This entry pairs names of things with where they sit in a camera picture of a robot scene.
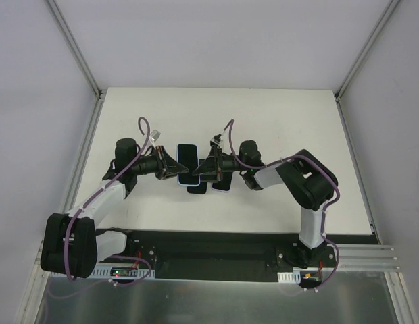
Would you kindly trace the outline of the lavender phone case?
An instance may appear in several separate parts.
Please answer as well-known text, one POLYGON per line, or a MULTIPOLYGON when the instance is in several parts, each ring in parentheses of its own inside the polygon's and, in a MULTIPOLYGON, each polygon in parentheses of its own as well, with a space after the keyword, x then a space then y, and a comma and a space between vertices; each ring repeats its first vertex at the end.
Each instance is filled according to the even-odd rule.
POLYGON ((228 193, 230 192, 231 184, 232 184, 231 181, 213 183, 212 190, 215 190, 216 192, 221 192, 221 193, 228 193))

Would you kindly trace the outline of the black phone case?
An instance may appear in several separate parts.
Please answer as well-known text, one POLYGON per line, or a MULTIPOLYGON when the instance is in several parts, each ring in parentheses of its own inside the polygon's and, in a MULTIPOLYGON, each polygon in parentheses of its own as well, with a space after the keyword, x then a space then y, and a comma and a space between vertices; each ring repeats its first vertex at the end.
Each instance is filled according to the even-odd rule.
POLYGON ((204 182, 199 175, 192 175, 192 172, 195 168, 197 168, 203 159, 198 159, 198 161, 188 161, 187 167, 189 169, 189 182, 190 184, 187 186, 187 192, 189 194, 198 194, 204 195, 207 192, 207 183, 204 182))

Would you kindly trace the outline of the black phone teal edge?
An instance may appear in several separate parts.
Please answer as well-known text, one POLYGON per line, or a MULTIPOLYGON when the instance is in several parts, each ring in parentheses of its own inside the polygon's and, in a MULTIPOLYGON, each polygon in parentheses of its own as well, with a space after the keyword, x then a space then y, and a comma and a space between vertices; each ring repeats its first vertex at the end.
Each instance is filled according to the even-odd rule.
POLYGON ((222 181, 213 183, 212 189, 217 191, 229 192, 232 184, 231 178, 224 178, 222 181))

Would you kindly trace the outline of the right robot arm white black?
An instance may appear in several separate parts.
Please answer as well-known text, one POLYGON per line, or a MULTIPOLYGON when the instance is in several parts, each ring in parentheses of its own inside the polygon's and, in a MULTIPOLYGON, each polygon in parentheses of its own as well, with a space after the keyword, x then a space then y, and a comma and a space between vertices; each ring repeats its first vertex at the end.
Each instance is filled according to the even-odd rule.
POLYGON ((302 269, 315 265, 327 247, 326 210, 332 199, 340 197, 335 175, 305 149, 265 165, 253 140, 242 142, 238 155, 224 153, 213 142, 207 158, 192 170, 194 176, 213 183, 221 182, 233 172, 239 172, 251 190, 279 184, 287 187, 301 207, 301 228, 296 245, 284 253, 284 260, 302 269))

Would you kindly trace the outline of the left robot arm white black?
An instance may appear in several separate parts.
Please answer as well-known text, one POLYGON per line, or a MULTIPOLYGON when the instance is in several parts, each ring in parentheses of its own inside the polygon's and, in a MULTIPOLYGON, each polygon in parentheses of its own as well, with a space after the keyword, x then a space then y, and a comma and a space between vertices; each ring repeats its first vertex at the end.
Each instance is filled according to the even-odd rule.
POLYGON ((186 172, 188 168, 163 146, 155 146, 149 155, 142 156, 134 139, 118 140, 115 157, 100 187, 68 212, 49 216, 41 253, 42 270, 75 280, 89 277, 98 262, 112 255, 123 263, 133 260, 137 248, 126 234, 114 230, 97 234, 97 228, 129 196, 139 176, 154 174, 164 180, 186 172))

